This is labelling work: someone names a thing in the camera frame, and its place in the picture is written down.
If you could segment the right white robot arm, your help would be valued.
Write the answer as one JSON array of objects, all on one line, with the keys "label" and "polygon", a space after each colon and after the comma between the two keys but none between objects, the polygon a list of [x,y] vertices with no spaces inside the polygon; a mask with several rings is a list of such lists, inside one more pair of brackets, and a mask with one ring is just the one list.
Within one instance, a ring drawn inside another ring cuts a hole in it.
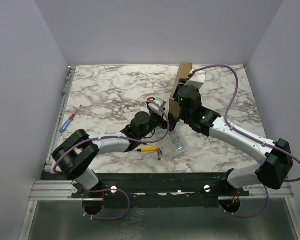
[{"label": "right white robot arm", "polygon": [[230,196],[244,186],[262,184],[279,190],[293,167],[290,144],[262,138],[240,127],[228,126],[219,113],[202,106],[199,89],[189,79],[180,79],[173,95],[179,117],[194,132],[225,142],[256,161],[255,165],[230,169],[219,189]]}]

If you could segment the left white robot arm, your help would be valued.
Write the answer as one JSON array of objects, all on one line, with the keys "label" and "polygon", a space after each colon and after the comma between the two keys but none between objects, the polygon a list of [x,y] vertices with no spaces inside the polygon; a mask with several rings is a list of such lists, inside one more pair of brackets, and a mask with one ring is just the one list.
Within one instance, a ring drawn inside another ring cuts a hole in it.
[{"label": "left white robot arm", "polygon": [[53,171],[56,173],[60,168],[68,181],[80,183],[87,196],[96,197],[101,190],[100,180],[89,169],[95,157],[128,153],[141,144],[157,143],[172,132],[180,120],[165,112],[166,102],[159,97],[149,97],[146,105],[149,112],[136,113],[130,124],[116,134],[91,138],[83,129],[75,131],[52,153]]}]

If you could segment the clear plastic screw organizer box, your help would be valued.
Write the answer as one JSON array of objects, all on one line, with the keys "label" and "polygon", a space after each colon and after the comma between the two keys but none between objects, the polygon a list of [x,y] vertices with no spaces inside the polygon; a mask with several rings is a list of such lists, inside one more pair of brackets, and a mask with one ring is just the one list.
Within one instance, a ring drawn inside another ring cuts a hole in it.
[{"label": "clear plastic screw organizer box", "polygon": [[189,149],[178,126],[172,132],[169,132],[164,139],[158,141],[156,145],[161,150],[163,159],[167,161],[182,157]]}]

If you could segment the small metal hex key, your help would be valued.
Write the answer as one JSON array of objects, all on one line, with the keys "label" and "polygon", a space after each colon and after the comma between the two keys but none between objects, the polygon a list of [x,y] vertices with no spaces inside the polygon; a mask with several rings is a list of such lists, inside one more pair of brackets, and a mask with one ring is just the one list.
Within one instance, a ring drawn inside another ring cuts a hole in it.
[{"label": "small metal hex key", "polygon": [[162,159],[162,150],[160,148],[157,149],[157,159],[160,161]]}]

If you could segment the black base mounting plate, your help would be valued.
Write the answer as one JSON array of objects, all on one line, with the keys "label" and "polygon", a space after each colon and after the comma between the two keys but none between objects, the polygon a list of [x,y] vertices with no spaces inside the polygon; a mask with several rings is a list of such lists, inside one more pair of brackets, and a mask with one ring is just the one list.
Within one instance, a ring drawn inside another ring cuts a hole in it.
[{"label": "black base mounting plate", "polygon": [[100,173],[101,188],[128,194],[131,208],[217,208],[218,198],[247,197],[225,186],[225,173]]}]

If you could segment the red blue screwdriver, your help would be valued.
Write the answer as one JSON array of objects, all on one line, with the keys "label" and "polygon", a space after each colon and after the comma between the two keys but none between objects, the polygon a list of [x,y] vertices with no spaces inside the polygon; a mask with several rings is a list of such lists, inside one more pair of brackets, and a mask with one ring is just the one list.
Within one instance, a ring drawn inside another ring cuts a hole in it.
[{"label": "red blue screwdriver", "polygon": [[76,111],[66,120],[66,122],[62,125],[62,127],[59,129],[59,133],[63,134],[68,127],[70,126],[70,124],[72,123],[72,121],[74,120],[76,114],[81,110],[82,108],[82,104],[76,109]]}]

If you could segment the yellow handled screwdriver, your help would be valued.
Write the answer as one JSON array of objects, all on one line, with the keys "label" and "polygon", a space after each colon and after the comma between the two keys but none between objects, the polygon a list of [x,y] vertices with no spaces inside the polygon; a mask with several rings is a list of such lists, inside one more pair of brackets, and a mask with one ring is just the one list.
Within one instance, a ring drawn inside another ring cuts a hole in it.
[{"label": "yellow handled screwdriver", "polygon": [[155,152],[155,151],[157,151],[158,149],[159,149],[159,148],[156,147],[156,146],[148,146],[148,147],[140,148],[140,149],[138,149],[137,151],[138,151],[138,152],[141,152],[141,153],[143,153],[143,152]]}]

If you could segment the left side metal rail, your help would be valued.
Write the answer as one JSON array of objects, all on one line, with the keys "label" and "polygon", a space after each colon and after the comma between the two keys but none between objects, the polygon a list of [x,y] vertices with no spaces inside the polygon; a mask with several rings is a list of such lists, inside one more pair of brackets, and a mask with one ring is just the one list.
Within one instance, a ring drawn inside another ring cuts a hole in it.
[{"label": "left side metal rail", "polygon": [[47,158],[45,160],[45,165],[44,165],[44,170],[45,171],[50,171],[52,169],[53,160],[52,160],[51,154],[52,154],[53,150],[55,149],[55,146],[58,142],[59,129],[60,129],[62,123],[63,123],[63,119],[64,119],[64,115],[65,115],[65,109],[66,109],[67,102],[68,102],[68,99],[69,99],[69,95],[70,95],[74,75],[75,75],[75,72],[76,72],[76,68],[77,67],[73,66],[73,65],[69,66],[69,73],[68,73],[68,76],[66,78],[64,89],[63,89],[63,92],[62,92],[61,106],[60,106],[60,109],[59,109],[58,117],[56,119],[56,124],[55,124],[55,127],[54,127],[52,140],[51,140],[51,144],[50,144],[50,147],[49,147],[49,150],[48,150]]}]

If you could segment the aluminium frame rail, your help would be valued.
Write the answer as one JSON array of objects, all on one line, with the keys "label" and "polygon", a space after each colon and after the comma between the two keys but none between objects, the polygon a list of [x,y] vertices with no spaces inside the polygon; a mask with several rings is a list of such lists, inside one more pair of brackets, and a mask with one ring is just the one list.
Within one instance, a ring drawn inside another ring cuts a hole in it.
[{"label": "aluminium frame rail", "polygon": [[252,187],[240,199],[239,217],[219,208],[133,208],[114,221],[84,216],[82,201],[72,198],[69,181],[35,181],[30,192],[22,240],[300,240],[300,220],[289,186]]}]

